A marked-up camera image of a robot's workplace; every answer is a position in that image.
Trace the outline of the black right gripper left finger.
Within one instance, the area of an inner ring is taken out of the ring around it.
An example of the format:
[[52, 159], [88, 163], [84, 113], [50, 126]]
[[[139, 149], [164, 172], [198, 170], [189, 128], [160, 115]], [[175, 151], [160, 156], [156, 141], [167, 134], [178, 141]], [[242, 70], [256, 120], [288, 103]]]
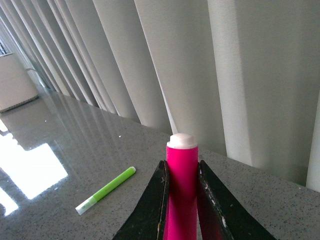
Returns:
[[161, 160], [131, 215], [116, 232], [114, 240], [162, 240], [169, 202], [170, 174]]

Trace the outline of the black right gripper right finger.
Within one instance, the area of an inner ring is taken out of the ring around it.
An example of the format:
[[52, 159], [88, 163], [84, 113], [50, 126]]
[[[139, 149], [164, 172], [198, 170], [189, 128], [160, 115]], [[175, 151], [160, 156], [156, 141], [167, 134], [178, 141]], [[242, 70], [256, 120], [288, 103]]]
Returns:
[[204, 240], [274, 240], [235, 198], [208, 164], [197, 169], [197, 212]]

